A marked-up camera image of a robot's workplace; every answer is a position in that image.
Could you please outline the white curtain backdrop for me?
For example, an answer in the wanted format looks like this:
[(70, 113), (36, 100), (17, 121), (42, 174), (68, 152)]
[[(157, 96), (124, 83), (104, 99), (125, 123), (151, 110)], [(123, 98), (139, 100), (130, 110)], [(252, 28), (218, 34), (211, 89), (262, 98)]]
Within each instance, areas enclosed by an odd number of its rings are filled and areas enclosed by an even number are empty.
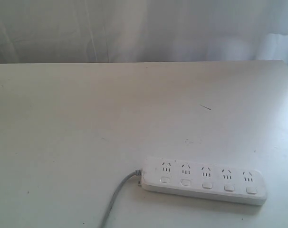
[(0, 0), (0, 63), (282, 60), (288, 0)]

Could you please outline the white five-outlet power strip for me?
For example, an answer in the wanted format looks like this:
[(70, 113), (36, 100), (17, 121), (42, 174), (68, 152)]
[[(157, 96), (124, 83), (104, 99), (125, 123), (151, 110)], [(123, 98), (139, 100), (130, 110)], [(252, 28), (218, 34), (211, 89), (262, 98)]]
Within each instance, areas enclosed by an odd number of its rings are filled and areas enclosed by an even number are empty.
[(142, 188), (172, 195), (261, 206), (267, 188), (259, 171), (148, 157)]

